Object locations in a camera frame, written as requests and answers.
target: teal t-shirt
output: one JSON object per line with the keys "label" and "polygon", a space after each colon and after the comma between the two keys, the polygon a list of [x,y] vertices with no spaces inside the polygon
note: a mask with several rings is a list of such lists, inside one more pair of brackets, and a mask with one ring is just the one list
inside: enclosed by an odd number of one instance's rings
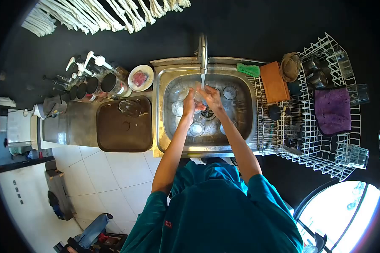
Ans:
{"label": "teal t-shirt", "polygon": [[283,200],[262,175],[248,186],[228,164],[177,170],[173,197],[152,193],[123,253],[301,252],[303,240]]}

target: red logo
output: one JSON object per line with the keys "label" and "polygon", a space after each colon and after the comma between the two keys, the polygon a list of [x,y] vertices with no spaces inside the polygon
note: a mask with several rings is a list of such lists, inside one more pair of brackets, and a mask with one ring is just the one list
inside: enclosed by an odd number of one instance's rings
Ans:
{"label": "red logo", "polygon": [[170,221],[165,221],[165,226],[172,228],[172,223]]}

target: wooden cutting board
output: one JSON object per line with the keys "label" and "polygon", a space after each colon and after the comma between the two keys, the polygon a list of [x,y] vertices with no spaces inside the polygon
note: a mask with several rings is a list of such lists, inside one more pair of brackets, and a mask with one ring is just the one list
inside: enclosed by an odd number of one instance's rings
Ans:
{"label": "wooden cutting board", "polygon": [[261,66],[261,78],[268,103],[290,100],[289,89],[280,74],[278,62]]}

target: countertop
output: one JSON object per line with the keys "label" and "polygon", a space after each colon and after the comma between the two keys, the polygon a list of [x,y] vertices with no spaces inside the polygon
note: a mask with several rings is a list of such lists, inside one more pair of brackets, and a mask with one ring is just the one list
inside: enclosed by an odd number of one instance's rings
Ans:
{"label": "countertop", "polygon": [[[130,97],[146,96],[152,104],[152,91],[132,92]],[[65,114],[47,118],[42,122],[42,139],[64,145],[98,147],[96,113],[102,102],[91,104],[76,101],[67,102]]]}

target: raw meat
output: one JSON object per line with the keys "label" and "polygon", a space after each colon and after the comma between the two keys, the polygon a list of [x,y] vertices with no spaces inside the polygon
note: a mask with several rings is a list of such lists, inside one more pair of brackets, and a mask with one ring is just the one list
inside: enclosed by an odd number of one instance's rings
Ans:
{"label": "raw meat", "polygon": [[137,87],[140,87],[146,81],[146,79],[148,79],[148,75],[142,71],[138,71],[132,76],[132,82]]}

